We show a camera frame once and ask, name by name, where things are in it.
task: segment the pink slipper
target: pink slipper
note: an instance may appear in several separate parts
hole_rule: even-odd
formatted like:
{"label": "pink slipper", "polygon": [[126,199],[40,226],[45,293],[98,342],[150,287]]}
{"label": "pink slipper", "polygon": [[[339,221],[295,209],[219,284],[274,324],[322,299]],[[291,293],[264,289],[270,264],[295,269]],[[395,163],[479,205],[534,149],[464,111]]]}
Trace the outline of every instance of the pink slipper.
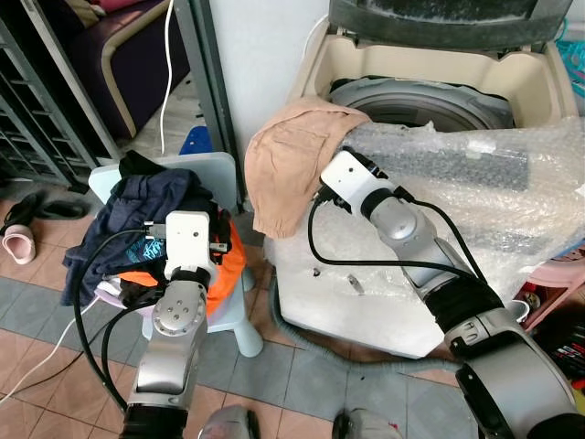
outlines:
{"label": "pink slipper", "polygon": [[22,224],[15,224],[6,229],[2,246],[20,265],[31,262],[37,255],[33,232]]}

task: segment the black cable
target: black cable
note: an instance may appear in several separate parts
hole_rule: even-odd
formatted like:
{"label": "black cable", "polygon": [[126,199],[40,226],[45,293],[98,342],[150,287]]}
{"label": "black cable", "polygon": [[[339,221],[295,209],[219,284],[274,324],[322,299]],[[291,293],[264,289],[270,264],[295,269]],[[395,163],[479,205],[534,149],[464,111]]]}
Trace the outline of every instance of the black cable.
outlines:
{"label": "black cable", "polygon": [[319,199],[317,199],[313,206],[311,207],[311,211],[309,212],[309,227],[308,227],[308,237],[309,237],[309,247],[311,248],[311,252],[315,259],[319,262],[326,263],[328,265],[353,265],[353,266],[377,266],[377,267],[422,267],[422,268],[432,268],[434,270],[442,270],[444,272],[450,272],[453,274],[457,274],[458,276],[471,279],[475,282],[481,282],[484,284],[484,281],[480,280],[478,277],[465,272],[463,270],[459,270],[458,268],[450,267],[449,265],[443,265],[442,263],[435,263],[435,262],[420,262],[420,261],[368,261],[368,260],[361,260],[361,261],[338,261],[333,259],[326,259],[325,257],[321,256],[317,249],[314,247],[313,241],[313,221],[314,221],[314,214],[317,211],[321,203]]}
{"label": "black cable", "polygon": [[469,248],[467,247],[467,244],[465,243],[462,234],[459,232],[459,229],[457,229],[457,226],[455,226],[455,223],[451,220],[451,218],[449,218],[445,211],[439,208],[438,206],[435,206],[434,204],[427,203],[426,201],[418,201],[417,199],[413,199],[411,202],[412,204],[416,204],[417,206],[423,206],[424,208],[432,209],[441,216],[443,221],[445,221],[449,226],[449,229],[451,229],[452,234],[455,235],[455,239],[459,243],[461,250],[463,250],[463,254],[465,254],[465,257],[467,258],[469,264],[472,266],[473,271],[475,272],[475,274],[477,274],[477,277],[479,277],[482,281],[487,282],[485,280],[484,274],[479,268],[479,265],[473,258],[472,253],[469,251]]}
{"label": "black cable", "polygon": [[112,320],[110,320],[106,327],[106,332],[103,334],[103,339],[101,340],[101,370],[103,371],[103,375],[105,379],[108,381],[108,384],[114,386],[112,375],[110,374],[110,366],[108,365],[108,345],[110,343],[110,335],[112,334],[113,328],[116,326],[116,323],[120,321],[120,319],[127,314],[130,314],[137,309],[146,308],[147,306],[155,305],[158,299],[149,300],[147,302],[141,302],[137,305],[131,305],[127,308],[120,311],[116,314]]}
{"label": "black cable", "polygon": [[91,369],[93,372],[100,378],[101,383],[106,388],[108,393],[112,396],[112,398],[116,401],[116,403],[120,406],[123,412],[126,411],[128,408],[128,404],[122,397],[122,395],[118,392],[115,386],[113,386],[110,381],[108,381],[100,370],[98,363],[96,362],[93,354],[91,353],[90,343],[88,342],[88,336],[85,333],[85,327],[83,326],[83,319],[81,318],[81,302],[80,302],[80,293],[81,293],[81,283],[83,282],[83,278],[85,277],[85,273],[90,269],[91,264],[97,258],[98,254],[113,240],[116,238],[128,234],[128,233],[144,233],[142,229],[129,229],[129,230],[122,230],[117,233],[114,233],[112,236],[108,237],[104,242],[100,244],[100,246],[91,254],[90,258],[85,262],[83,267],[81,267],[80,274],[73,279],[72,285],[72,292],[73,292],[73,312],[75,314],[75,323],[77,324],[77,330],[80,335],[80,342],[81,347],[83,348],[83,352],[90,363]]}
{"label": "black cable", "polygon": [[[95,333],[95,335],[90,339],[90,344],[93,343],[98,336],[101,334],[101,332],[106,328],[106,326],[108,326],[110,322],[106,322],[100,329],[98,329],[98,332]],[[69,364],[67,364],[66,366],[63,366],[63,368],[61,368],[60,370],[58,370],[57,372],[53,373],[52,375],[46,377],[45,379],[41,380],[41,381],[37,381],[34,382],[32,384],[29,384],[26,387],[23,387],[22,389],[15,391],[12,395],[17,395],[18,393],[20,393],[21,391],[26,391],[28,389],[30,389],[31,387],[35,387],[38,386],[39,384],[42,384],[44,382],[47,382],[49,380],[54,379],[55,377],[57,377],[58,375],[60,375],[61,373],[63,373],[65,370],[69,369],[71,366],[73,366],[73,364],[75,364],[77,362],[78,359],[81,358],[81,356],[83,355],[83,352],[80,352],[79,354],[77,354],[75,356],[75,358],[69,362]]]}

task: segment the washing machine lid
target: washing machine lid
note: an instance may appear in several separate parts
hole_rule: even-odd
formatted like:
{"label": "washing machine lid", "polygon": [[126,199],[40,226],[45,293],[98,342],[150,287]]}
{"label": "washing machine lid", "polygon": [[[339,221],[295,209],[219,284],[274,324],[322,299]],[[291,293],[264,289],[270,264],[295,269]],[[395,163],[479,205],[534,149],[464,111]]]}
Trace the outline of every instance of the washing machine lid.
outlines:
{"label": "washing machine lid", "polygon": [[493,50],[554,39],[572,0],[330,0],[329,22],[360,39]]}

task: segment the washing machine drum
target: washing machine drum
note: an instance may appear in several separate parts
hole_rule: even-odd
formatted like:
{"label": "washing machine drum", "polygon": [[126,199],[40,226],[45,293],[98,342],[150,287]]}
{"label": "washing machine drum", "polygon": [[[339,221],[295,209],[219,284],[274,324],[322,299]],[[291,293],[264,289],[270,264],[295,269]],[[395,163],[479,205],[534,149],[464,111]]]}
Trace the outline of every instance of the washing machine drum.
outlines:
{"label": "washing machine drum", "polygon": [[373,122],[413,127],[432,121],[435,130],[443,133],[514,128],[512,110],[505,99],[440,82],[338,80],[330,100],[361,110]]}

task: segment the bubble wrap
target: bubble wrap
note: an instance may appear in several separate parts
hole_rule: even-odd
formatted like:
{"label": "bubble wrap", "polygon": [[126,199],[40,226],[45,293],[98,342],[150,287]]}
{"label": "bubble wrap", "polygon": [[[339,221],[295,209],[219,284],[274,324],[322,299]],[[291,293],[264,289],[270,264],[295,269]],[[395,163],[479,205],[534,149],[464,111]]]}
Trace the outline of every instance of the bubble wrap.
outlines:
{"label": "bubble wrap", "polygon": [[[445,210],[489,284],[506,301],[539,264],[585,236],[584,121],[568,118],[541,128],[464,133],[368,123],[343,145],[371,158],[417,199]],[[459,251],[442,219],[423,211],[438,235]],[[396,259],[368,221],[332,203],[317,210],[314,241],[330,259]],[[418,300],[399,268],[319,263],[308,246],[306,216],[294,237],[276,245],[268,241],[266,252],[277,268],[281,263],[307,276],[317,268],[323,281],[343,285],[339,294],[359,294],[346,280],[352,274],[365,294]]]}

